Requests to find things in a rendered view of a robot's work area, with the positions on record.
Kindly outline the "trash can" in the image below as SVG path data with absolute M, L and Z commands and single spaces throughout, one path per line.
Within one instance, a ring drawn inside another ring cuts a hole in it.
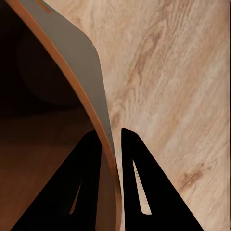
M 12 230 L 93 130 L 102 144 L 95 231 L 120 231 L 121 186 L 93 42 L 43 0 L 0 0 L 0 231 Z

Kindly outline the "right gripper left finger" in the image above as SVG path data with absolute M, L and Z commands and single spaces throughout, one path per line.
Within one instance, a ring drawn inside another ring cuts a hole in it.
M 101 156 L 96 130 L 86 133 L 11 231 L 95 231 Z

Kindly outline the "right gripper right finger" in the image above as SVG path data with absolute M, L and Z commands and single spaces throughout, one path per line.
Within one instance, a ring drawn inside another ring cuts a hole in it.
M 125 231 L 204 231 L 140 136 L 121 130 Z M 151 215 L 141 212 L 135 162 Z

